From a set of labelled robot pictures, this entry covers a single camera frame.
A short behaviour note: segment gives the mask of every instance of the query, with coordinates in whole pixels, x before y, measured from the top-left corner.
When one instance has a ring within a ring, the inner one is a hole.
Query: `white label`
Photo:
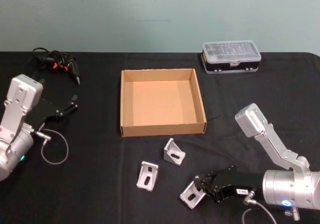
[[[248,195],[249,191],[246,189],[237,189],[236,193],[239,195]]]

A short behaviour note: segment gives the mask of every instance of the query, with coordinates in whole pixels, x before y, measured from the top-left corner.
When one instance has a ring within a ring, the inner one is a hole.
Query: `open cardboard box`
[[[195,69],[122,70],[122,136],[204,133]]]

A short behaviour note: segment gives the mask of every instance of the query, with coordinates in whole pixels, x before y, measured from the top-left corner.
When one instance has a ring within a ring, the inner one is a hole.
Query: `gray cable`
[[[277,224],[276,223],[276,219],[273,217],[273,215],[270,213],[270,211],[268,211],[268,209],[267,208],[265,208],[261,203],[259,203],[259,202],[256,202],[256,204],[258,205],[258,206],[260,206],[269,216],[270,216],[270,218],[271,218],[271,220],[273,221],[273,224]],[[248,212],[248,211],[250,211],[251,210],[251,208],[249,208],[249,209],[247,209],[247,210],[245,210],[244,211],[244,213],[242,214],[242,224],[245,224],[245,214]]]
[[[41,156],[42,156],[42,158],[45,160],[45,162],[47,162],[48,164],[51,164],[51,165],[60,165],[60,164],[64,163],[64,162],[66,161],[66,159],[68,158],[68,155],[69,155],[69,145],[68,145],[67,140],[64,138],[63,135],[61,135],[59,132],[57,132],[57,131],[55,131],[55,130],[51,130],[51,129],[42,129],[42,130],[44,130],[44,131],[51,131],[51,132],[53,132],[53,133],[58,134],[59,136],[61,136],[62,139],[64,140],[64,142],[65,142],[65,144],[66,144],[65,146],[66,146],[66,148],[67,148],[67,149],[66,149],[67,152],[66,152],[66,154],[65,154],[65,158],[64,158],[62,161],[59,161],[59,162],[51,162],[51,161],[49,161],[48,159],[46,159],[45,156],[44,156],[44,152],[43,152],[44,146],[45,146],[45,144],[44,144],[44,145],[42,145],[42,147],[41,147]]]

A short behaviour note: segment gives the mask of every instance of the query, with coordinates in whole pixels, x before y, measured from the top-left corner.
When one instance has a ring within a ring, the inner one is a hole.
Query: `blue led light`
[[[283,200],[281,203],[282,205],[285,205],[285,206],[291,206],[291,202],[288,200]]]

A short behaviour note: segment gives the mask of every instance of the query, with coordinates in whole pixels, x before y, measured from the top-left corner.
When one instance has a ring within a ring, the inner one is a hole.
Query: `black tablecloth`
[[[179,194],[196,174],[234,164],[240,171],[281,169],[261,145],[248,139],[235,114],[257,103],[287,146],[320,169],[320,58],[308,53],[262,53],[256,73],[207,75],[198,54],[74,53],[81,86],[67,74],[34,73],[30,53],[0,53],[0,102],[12,77],[26,73],[46,79],[42,96],[57,104],[79,96],[78,111],[54,126],[69,142],[69,158],[50,166],[37,139],[9,178],[0,182],[0,223],[240,223],[247,208],[239,199],[216,204],[210,197],[190,210]],[[186,152],[181,167],[163,160],[169,136],[122,138],[119,126],[123,69],[195,68],[207,117],[205,134],[174,136]],[[45,154],[63,157],[63,145]],[[141,161],[159,165],[152,192],[136,187]],[[301,210],[303,223],[320,212]],[[278,223],[293,223],[275,211]],[[247,223],[270,223],[261,210]]]

